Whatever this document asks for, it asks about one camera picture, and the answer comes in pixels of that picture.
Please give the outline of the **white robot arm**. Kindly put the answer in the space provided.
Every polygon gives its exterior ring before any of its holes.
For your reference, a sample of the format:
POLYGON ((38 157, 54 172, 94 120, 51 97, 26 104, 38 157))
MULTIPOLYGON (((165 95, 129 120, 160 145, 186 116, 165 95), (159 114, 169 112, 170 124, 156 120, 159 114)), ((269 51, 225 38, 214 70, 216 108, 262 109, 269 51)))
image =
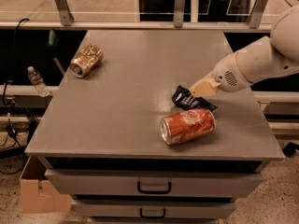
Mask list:
POLYGON ((299 72, 299 6, 282 12, 264 36, 216 63, 189 91, 193 97, 235 92, 272 77, 299 72))

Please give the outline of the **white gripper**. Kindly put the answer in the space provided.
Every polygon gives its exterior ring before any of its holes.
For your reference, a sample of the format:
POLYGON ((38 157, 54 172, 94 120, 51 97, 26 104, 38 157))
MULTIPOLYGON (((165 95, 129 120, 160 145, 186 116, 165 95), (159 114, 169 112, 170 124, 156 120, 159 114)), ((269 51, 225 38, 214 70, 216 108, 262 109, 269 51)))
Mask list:
POLYGON ((244 90, 249 86, 241 74, 237 64, 236 54, 221 59, 209 73, 189 87, 191 95, 195 98, 214 96, 219 88, 226 92, 244 90))

